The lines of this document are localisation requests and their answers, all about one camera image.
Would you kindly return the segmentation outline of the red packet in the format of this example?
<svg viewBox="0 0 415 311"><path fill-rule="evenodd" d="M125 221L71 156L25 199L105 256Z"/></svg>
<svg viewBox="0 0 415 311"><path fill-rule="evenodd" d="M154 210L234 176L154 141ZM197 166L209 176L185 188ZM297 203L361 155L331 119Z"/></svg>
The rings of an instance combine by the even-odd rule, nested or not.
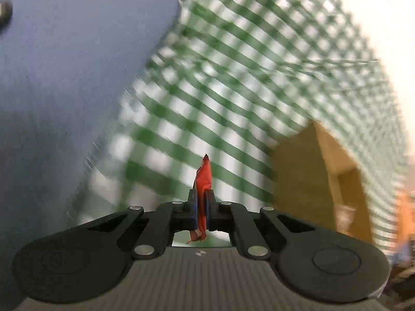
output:
<svg viewBox="0 0 415 311"><path fill-rule="evenodd" d="M203 241L207 238L208 230L208 200L207 193L212 189L212 168L210 158L207 154L204 155L202 164L196 172L193 188L197 194L197 216L198 216L198 227L196 230L189 232L190 240L187 244L192 242Z"/></svg>

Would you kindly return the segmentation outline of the brown cardboard box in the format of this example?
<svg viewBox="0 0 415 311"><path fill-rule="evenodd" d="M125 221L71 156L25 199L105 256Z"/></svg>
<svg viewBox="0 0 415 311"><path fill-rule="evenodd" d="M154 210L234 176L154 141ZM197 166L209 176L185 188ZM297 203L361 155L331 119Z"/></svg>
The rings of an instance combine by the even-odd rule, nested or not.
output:
<svg viewBox="0 0 415 311"><path fill-rule="evenodd" d="M368 197L357 163L318 122L272 152L274 205L295 218L373 243Z"/></svg>

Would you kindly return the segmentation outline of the green white checkered cloth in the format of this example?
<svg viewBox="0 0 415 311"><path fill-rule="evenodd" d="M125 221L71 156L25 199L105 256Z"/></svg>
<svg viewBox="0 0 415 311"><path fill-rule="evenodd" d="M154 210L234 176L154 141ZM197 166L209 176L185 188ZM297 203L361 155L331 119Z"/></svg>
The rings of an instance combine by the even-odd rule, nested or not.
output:
<svg viewBox="0 0 415 311"><path fill-rule="evenodd" d="M186 199L209 157L218 199L272 200L271 146L311 120L357 161L391 254L406 142L395 92L339 0L185 0L87 160L75 220Z"/></svg>

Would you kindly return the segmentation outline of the orange cushion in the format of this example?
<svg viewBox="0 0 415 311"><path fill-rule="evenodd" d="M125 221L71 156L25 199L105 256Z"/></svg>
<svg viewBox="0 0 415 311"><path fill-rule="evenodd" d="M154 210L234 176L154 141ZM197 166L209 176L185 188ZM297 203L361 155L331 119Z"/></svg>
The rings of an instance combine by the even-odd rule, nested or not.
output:
<svg viewBox="0 0 415 311"><path fill-rule="evenodd" d="M408 192L399 192L397 205L395 251L404 246L411 239L411 236L414 235L414 203Z"/></svg>

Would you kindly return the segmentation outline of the blue sofa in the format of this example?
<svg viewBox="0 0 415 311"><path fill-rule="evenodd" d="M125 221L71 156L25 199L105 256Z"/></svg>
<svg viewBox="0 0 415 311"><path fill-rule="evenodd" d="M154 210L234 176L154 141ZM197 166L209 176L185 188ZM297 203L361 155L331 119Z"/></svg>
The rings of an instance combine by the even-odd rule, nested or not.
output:
<svg viewBox="0 0 415 311"><path fill-rule="evenodd" d="M94 145L177 19L179 0L10 0L1 30L1 309L11 261L77 219Z"/></svg>

